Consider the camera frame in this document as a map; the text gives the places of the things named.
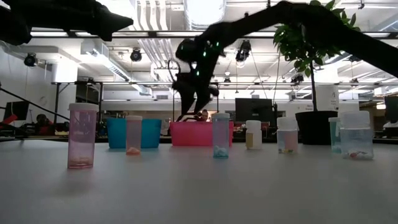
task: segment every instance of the computer monitor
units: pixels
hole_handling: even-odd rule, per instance
[[[386,119],[388,121],[398,121],[398,96],[386,96]]]
[[[8,102],[6,105],[6,111],[4,112],[4,119],[7,119],[14,114],[18,117],[17,121],[25,121],[28,110],[29,110],[29,102],[25,101]]]
[[[236,121],[258,120],[269,122],[275,126],[275,115],[272,110],[272,100],[236,98],[235,99]]]

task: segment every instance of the white lid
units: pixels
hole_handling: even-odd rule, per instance
[[[329,118],[329,122],[340,122],[340,118]]]
[[[278,129],[297,130],[297,121],[294,117],[281,117],[277,119]]]
[[[128,121],[142,121],[142,116],[126,116]]]
[[[212,119],[218,119],[218,118],[226,118],[229,119],[229,114],[228,113],[215,113],[211,115]]]
[[[261,130],[261,121],[253,121],[253,120],[246,121],[246,128]]]
[[[367,111],[349,111],[341,113],[342,128],[369,128],[371,119]]]
[[[92,103],[71,103],[69,104],[70,111],[95,111],[98,112],[100,108],[98,105]]]

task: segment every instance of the black planter pot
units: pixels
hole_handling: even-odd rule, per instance
[[[308,111],[296,114],[303,144],[330,145],[329,118],[337,117],[336,111]]]

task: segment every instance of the white table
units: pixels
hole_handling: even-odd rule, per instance
[[[329,147],[275,144],[229,159],[173,148],[141,157],[97,144],[94,168],[67,170],[67,143],[0,143],[0,223],[398,223],[398,149],[350,161]]]

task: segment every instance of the blue bin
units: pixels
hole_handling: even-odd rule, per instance
[[[108,128],[109,148],[126,148],[126,120],[122,118],[110,118],[106,122]],[[143,119],[141,134],[141,149],[157,148],[160,141],[162,120]]]

